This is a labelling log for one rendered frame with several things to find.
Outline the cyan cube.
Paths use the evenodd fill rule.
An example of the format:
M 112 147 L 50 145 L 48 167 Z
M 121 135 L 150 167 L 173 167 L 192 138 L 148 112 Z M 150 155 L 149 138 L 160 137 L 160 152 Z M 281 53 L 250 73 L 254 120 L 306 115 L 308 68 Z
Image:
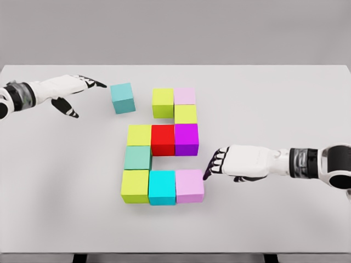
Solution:
M 148 198 L 151 205 L 176 204 L 176 173 L 174 170 L 151 170 Z

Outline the red cube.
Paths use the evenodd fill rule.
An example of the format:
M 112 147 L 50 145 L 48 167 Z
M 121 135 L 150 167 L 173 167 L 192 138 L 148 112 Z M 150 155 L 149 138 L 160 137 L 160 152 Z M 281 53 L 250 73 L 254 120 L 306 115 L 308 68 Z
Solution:
M 151 126 L 151 151 L 153 156 L 175 155 L 174 124 Z

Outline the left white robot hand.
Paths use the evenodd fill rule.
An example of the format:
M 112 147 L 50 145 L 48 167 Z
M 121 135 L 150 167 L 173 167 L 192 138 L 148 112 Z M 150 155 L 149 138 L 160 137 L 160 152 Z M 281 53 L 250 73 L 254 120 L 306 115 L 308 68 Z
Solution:
M 35 88 L 36 103 L 50 100 L 51 104 L 64 115 L 78 118 L 78 113 L 65 99 L 66 96 L 81 93 L 89 88 L 107 88 L 107 85 L 82 75 L 63 75 L 39 82 Z

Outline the teal blue cube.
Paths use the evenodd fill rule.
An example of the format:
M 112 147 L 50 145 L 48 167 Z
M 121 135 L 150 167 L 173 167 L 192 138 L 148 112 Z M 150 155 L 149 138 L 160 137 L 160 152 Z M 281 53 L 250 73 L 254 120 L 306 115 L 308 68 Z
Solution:
M 135 111 L 134 96 L 130 83 L 111 85 L 110 91 L 116 114 Z

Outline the pale pink cube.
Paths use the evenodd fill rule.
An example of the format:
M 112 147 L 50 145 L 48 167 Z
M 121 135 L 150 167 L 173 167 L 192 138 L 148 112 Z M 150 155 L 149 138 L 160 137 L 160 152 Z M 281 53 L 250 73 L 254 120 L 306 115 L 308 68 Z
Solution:
M 196 96 L 194 88 L 174 88 L 175 105 L 195 105 Z

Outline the yellow-green cube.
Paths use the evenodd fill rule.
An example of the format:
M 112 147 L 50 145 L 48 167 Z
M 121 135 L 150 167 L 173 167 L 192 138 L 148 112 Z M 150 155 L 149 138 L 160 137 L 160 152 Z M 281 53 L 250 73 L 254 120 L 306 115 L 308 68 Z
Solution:
M 152 90 L 152 112 L 154 118 L 174 118 L 173 88 Z
M 129 125 L 127 146 L 150 146 L 151 124 Z
M 124 170 L 120 193 L 125 203 L 149 203 L 149 170 Z
M 197 123 L 196 105 L 175 105 L 174 106 L 175 124 L 195 124 Z

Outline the sea green cube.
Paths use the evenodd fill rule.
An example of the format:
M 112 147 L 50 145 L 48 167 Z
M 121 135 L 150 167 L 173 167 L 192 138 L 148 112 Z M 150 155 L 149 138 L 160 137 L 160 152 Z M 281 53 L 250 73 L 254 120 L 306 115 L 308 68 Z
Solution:
M 151 170 L 152 154 L 150 146 L 127 146 L 124 170 Z

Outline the purple cube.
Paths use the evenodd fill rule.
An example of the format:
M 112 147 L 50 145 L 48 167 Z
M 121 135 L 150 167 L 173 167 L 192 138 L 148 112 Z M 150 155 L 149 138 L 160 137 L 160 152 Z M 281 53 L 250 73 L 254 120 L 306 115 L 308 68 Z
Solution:
M 197 156 L 199 130 L 197 124 L 175 124 L 175 155 Z

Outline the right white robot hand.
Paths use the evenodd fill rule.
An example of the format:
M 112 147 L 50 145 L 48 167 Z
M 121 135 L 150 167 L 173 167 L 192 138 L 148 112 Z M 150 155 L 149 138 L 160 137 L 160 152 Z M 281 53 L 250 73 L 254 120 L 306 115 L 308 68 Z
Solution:
M 204 172 L 203 180 L 215 174 L 233 177 L 234 182 L 254 182 L 265 179 L 278 150 L 248 145 L 230 145 L 217 149 Z

